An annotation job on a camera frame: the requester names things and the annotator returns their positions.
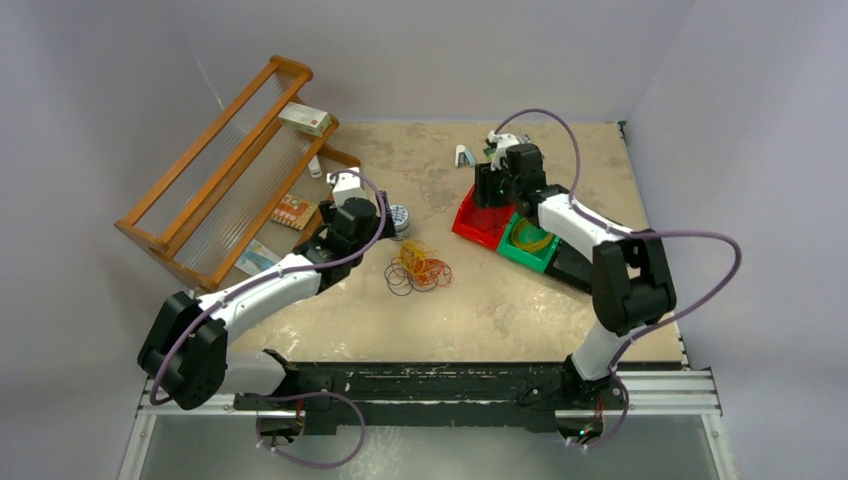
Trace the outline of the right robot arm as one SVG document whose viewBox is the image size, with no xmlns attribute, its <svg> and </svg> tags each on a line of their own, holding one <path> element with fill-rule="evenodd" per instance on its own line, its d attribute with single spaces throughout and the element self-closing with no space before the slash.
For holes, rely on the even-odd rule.
<svg viewBox="0 0 848 480">
<path fill-rule="evenodd" d="M 506 205 L 554 235 L 589 266 L 596 317 L 581 345 L 562 367 L 561 392 L 576 407 L 596 399 L 611 382 L 623 349 L 655 326 L 677 304 L 662 241 L 585 207 L 573 191 L 548 182 L 541 150 L 532 143 L 496 147 L 475 168 L 473 199 L 479 208 Z"/>
</svg>

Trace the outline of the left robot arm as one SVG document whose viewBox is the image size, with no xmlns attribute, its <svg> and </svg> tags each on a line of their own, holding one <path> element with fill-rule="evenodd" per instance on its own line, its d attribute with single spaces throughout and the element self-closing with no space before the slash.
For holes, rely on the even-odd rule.
<svg viewBox="0 0 848 480">
<path fill-rule="evenodd" d="M 263 353 L 239 366 L 229 346 L 272 314 L 345 280 L 368 249 L 394 233 L 384 191 L 375 200 L 354 196 L 319 209 L 317 233 L 259 274 L 197 298 L 166 298 L 137 356 L 152 381 L 151 404 L 191 410 L 225 389 L 259 394 L 275 409 L 295 402 L 298 382 L 283 357 Z"/>
</svg>

